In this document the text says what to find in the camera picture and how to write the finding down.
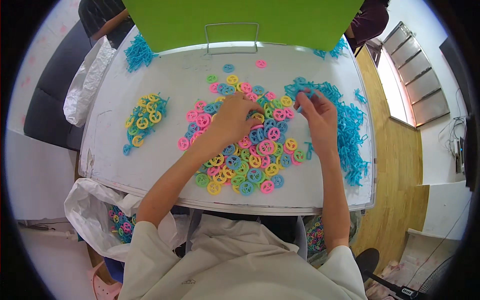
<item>person in black shirt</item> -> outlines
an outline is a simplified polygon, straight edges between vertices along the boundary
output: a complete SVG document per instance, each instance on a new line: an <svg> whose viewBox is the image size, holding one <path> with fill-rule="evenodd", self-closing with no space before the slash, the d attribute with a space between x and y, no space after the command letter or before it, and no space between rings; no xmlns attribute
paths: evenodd
<svg viewBox="0 0 480 300"><path fill-rule="evenodd" d="M81 0L78 15L88 37L96 41L107 35L113 48L135 25L121 0Z"/></svg>

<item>black chair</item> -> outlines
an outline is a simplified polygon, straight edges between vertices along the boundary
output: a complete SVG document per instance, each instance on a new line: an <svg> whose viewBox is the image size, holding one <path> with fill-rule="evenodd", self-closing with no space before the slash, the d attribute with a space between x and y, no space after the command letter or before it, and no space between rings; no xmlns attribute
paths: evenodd
<svg viewBox="0 0 480 300"><path fill-rule="evenodd" d="M78 21L57 47L38 80L25 117L25 135L80 150L84 129L67 122L63 103L73 77L91 48L90 39Z"/></svg>

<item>right hand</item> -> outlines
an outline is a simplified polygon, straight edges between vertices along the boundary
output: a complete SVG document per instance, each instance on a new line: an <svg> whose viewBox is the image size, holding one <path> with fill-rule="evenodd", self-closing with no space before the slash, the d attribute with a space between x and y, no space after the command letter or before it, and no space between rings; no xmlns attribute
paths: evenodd
<svg viewBox="0 0 480 300"><path fill-rule="evenodd" d="M304 92L296 96L295 109L302 106L301 114L307 119L312 137L312 146L320 158L320 162L338 157L336 144L337 114L335 105L328 100L320 91L314 90L315 94L308 99Z"/></svg>

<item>left hand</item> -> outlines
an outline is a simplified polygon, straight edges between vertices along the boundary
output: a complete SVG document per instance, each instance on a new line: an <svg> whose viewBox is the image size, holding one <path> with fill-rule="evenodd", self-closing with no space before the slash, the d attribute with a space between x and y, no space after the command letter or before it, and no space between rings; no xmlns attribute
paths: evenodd
<svg viewBox="0 0 480 300"><path fill-rule="evenodd" d="M212 151L210 155L215 156L226 146L240 141L250 133L251 127L262 124L258 119L246 120L251 110L264 113L258 103L252 102L241 92L227 96L207 131L201 134L192 146L204 144L202 148L205 150L205 147L208 147L208 150Z"/></svg>

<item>person in maroon shirt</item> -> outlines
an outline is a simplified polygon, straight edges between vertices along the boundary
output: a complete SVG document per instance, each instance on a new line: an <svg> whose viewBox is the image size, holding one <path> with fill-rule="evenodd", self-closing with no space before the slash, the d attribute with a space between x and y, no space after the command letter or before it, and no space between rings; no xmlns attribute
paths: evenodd
<svg viewBox="0 0 480 300"><path fill-rule="evenodd" d="M353 53L367 40L379 36L388 23L387 7L390 0L365 0L352 23L345 31Z"/></svg>

